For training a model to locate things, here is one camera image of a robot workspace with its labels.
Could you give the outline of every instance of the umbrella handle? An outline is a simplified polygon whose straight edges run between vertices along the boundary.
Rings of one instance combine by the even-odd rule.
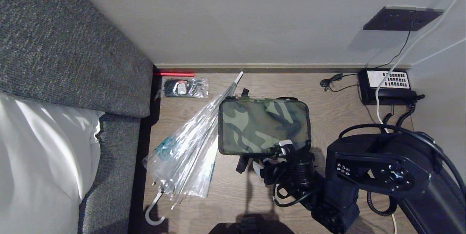
[[[152,204],[150,204],[150,206],[146,210],[146,214],[145,214],[146,221],[147,221],[148,224],[150,224],[152,226],[158,226],[158,225],[162,224],[162,222],[165,220],[165,217],[161,217],[158,221],[153,221],[149,217],[150,211],[155,206],[157,201],[160,199],[162,194],[163,194],[162,190],[159,190],[158,193],[157,193],[157,196],[155,196],[155,199],[153,200]]]
[[[243,71],[240,72],[240,74],[236,77],[236,79],[234,80],[234,82],[236,84],[238,84],[238,82],[240,81],[241,77],[243,76]]]

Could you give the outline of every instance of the black wall plate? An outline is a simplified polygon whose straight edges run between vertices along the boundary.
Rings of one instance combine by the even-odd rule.
[[[412,31],[418,31],[438,18],[443,13],[441,9],[416,7],[384,7],[377,15],[364,25],[364,30],[409,31],[414,21]]]

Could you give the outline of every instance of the wooden floor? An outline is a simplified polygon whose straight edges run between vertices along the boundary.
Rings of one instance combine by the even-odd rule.
[[[316,155],[317,171],[324,175],[327,146],[338,138],[338,134],[349,126],[373,123],[376,120],[375,106],[365,107],[358,96],[358,87],[351,87],[338,93],[324,92],[319,83],[333,74],[245,74],[236,93],[242,88],[250,90],[252,98],[277,98],[292,96],[309,106],[312,135],[312,151]],[[197,74],[207,77],[210,97],[224,91],[235,79],[236,74]],[[356,76],[345,77],[336,82],[335,90],[357,83]],[[150,151],[152,151],[170,133],[191,118],[210,99],[197,98],[162,98],[160,120],[152,128]],[[381,116],[390,111],[390,106],[381,106]],[[395,108],[391,122],[405,112],[405,107]],[[406,119],[405,128],[412,129],[411,119]],[[377,133],[377,130],[365,128],[354,133]],[[153,217],[165,216],[164,224],[150,226],[145,223],[143,233],[170,234],[206,234],[221,222],[235,222],[243,214],[262,214],[266,219],[278,219],[296,234],[329,233],[314,221],[310,212],[297,204],[288,208],[273,205],[270,189],[254,172],[239,174],[235,168],[237,156],[217,154],[209,196],[206,199],[188,198],[171,210],[171,202],[162,196],[154,208]],[[157,194],[157,188],[151,186],[153,179],[146,180],[145,208]],[[382,210],[388,207],[386,196],[374,194],[375,206]],[[391,217],[381,217],[373,213],[366,203],[366,191],[360,191],[358,205],[360,217],[349,229],[353,234],[390,234],[393,233]],[[401,209],[395,213],[398,233],[416,233]]]

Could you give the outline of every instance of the umbrella tip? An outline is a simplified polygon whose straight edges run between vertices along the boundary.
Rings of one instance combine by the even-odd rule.
[[[240,74],[236,77],[236,79],[234,80],[234,82],[236,84],[238,84],[238,82],[240,81],[241,77],[243,76],[243,71],[240,72]]]

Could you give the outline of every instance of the white wall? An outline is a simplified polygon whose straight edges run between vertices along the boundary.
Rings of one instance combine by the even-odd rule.
[[[91,1],[163,66],[387,62],[403,45],[406,32],[363,31],[368,20],[385,5],[445,9],[451,0]],[[464,33],[443,29],[439,38],[426,39],[405,63],[444,48]]]
[[[409,77],[426,95],[412,115],[414,129],[432,136],[466,180],[466,42],[416,64]]]

